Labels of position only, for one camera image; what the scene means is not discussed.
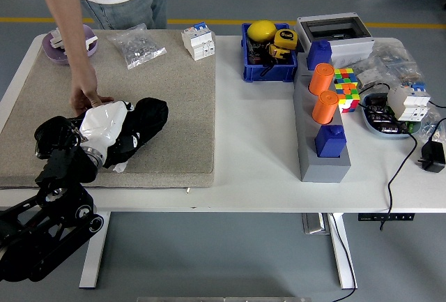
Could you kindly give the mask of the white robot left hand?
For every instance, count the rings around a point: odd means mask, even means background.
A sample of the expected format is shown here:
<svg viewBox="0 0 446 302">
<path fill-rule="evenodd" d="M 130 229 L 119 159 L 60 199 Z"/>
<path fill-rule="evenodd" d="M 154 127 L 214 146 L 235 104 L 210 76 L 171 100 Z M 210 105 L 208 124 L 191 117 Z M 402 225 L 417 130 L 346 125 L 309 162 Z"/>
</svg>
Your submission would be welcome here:
<svg viewBox="0 0 446 302">
<path fill-rule="evenodd" d="M 81 146 L 107 152 L 120 135 L 128 112 L 133 110 L 132 103 L 122 100 L 89 109 L 79 128 L 85 139 Z"/>
</svg>

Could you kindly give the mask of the person's right hand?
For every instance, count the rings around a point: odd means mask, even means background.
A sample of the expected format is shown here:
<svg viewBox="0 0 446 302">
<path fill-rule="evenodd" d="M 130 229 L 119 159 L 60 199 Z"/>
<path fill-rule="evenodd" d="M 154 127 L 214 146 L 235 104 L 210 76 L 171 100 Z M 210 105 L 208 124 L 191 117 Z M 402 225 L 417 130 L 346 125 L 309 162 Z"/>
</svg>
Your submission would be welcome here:
<svg viewBox="0 0 446 302">
<path fill-rule="evenodd" d="M 71 74 L 70 105 L 77 116 L 92 107 L 114 101 L 111 96 L 98 94 L 98 81 L 92 66 L 72 66 Z"/>
</svg>

